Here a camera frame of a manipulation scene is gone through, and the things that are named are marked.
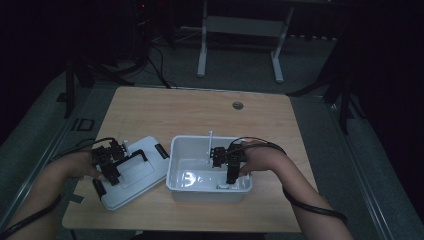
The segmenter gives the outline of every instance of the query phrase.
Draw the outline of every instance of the wooden table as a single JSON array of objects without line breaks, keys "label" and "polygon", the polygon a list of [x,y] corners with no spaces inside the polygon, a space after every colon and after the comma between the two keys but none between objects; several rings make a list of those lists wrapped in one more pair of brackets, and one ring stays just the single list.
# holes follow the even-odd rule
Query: wooden table
[{"label": "wooden table", "polygon": [[[233,108],[241,102],[243,109]],[[98,138],[133,143],[154,136],[170,153],[176,135],[253,136],[282,146],[316,187],[290,99],[284,95],[204,90],[119,88]],[[91,179],[79,182],[63,225],[70,229],[300,232],[281,184],[270,171],[254,172],[240,203],[176,202],[163,183],[116,211],[100,202]]]}]

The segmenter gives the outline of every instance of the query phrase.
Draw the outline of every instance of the white plastic container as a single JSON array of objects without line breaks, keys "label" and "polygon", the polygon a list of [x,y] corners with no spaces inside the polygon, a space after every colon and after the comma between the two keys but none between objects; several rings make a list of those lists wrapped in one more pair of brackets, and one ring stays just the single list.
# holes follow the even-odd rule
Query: white plastic container
[{"label": "white plastic container", "polygon": [[240,202],[252,189],[252,176],[226,184],[227,166],[212,167],[209,146],[225,147],[235,137],[179,135],[172,139],[166,186],[175,201]]}]

